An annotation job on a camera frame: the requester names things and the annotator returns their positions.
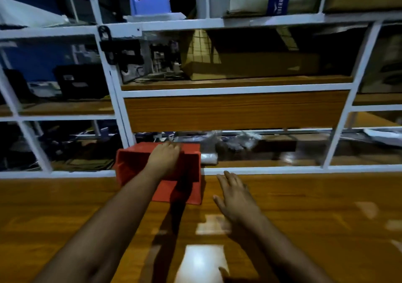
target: person's left hand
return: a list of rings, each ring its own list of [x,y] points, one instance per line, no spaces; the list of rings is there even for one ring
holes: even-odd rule
[[[158,144],[148,158],[148,163],[144,170],[150,174],[156,174],[158,178],[173,173],[176,166],[181,147],[172,142]]]

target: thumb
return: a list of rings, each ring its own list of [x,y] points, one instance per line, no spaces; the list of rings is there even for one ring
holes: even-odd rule
[[[227,216],[227,210],[224,201],[217,195],[214,195],[212,198],[214,199],[215,204],[218,206],[222,214],[224,216]]]

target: white metal frame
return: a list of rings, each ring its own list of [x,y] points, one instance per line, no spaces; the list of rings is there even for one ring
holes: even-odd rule
[[[98,0],[90,0],[94,17],[98,25],[103,25]],[[29,38],[50,38],[65,36],[94,36],[107,80],[109,93],[114,115],[63,115],[63,116],[21,116],[21,104],[15,96],[10,83],[0,68],[0,91],[6,103],[11,109],[12,116],[0,117],[2,122],[14,121],[18,123],[22,133],[33,153],[38,159],[42,171],[35,172],[0,172],[0,178],[62,178],[62,177],[113,177],[114,171],[105,170],[98,172],[63,172],[53,171],[40,144],[36,138],[33,128],[29,122],[37,123],[45,120],[99,120],[116,119],[123,146],[127,148],[135,144],[135,137],[131,131],[128,113],[125,107],[125,98],[141,97],[166,97],[166,96],[200,96],[200,95],[226,95],[226,94],[254,94],[254,93],[279,93],[279,92],[301,92],[301,91],[330,91],[349,90],[349,95],[344,105],[338,125],[334,129],[290,129],[290,130],[256,130],[263,134],[272,133],[306,133],[306,132],[327,132],[330,133],[325,157],[321,166],[286,166],[286,167],[253,167],[253,168],[205,168],[201,170],[204,175],[223,173],[229,170],[237,174],[301,174],[301,173],[352,173],[352,172],[393,172],[402,171],[402,164],[393,165],[351,165],[331,166],[331,160],[339,139],[343,132],[353,132],[362,128],[352,128],[352,124],[345,123],[349,113],[359,111],[395,111],[402,110],[402,105],[364,105],[354,106],[359,84],[364,75],[368,60],[374,48],[379,31],[386,21],[402,21],[402,12],[367,12],[367,13],[342,13],[326,15],[323,13],[325,0],[320,1],[318,13],[282,15],[274,17],[252,17],[241,19],[196,19],[178,20],[165,22],[138,22],[138,23],[116,23],[107,24],[113,38],[136,38],[146,40],[158,38],[158,32],[181,31],[189,29],[218,29],[235,27],[263,27],[263,26],[294,26],[314,24],[336,24],[336,23],[363,23],[368,26],[366,37],[362,43],[355,68],[353,70],[352,83],[332,83],[315,85],[278,85],[258,87],[229,87],[229,88],[191,88],[171,90],[148,90],[148,91],[122,91],[121,74],[117,66],[111,66],[106,56],[100,49],[100,37],[97,26],[65,26],[54,28],[26,28],[20,30],[0,31],[0,41],[29,39]],[[372,129],[402,129],[402,127],[375,127]],[[223,131],[225,134],[239,133],[240,131]]]

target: hand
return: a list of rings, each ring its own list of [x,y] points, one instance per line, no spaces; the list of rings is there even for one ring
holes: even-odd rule
[[[214,195],[214,202],[231,222],[248,227],[262,215],[247,185],[234,173],[225,171],[225,176],[217,175],[224,199]]]
[[[150,174],[156,174],[159,179],[172,174],[176,166],[181,147],[172,142],[158,144],[148,158],[145,169]]]

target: person's left arm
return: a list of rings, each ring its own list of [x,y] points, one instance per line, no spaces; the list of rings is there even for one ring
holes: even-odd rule
[[[153,194],[177,162],[180,147],[158,145],[143,171],[99,209],[50,260],[34,283],[110,282]]]

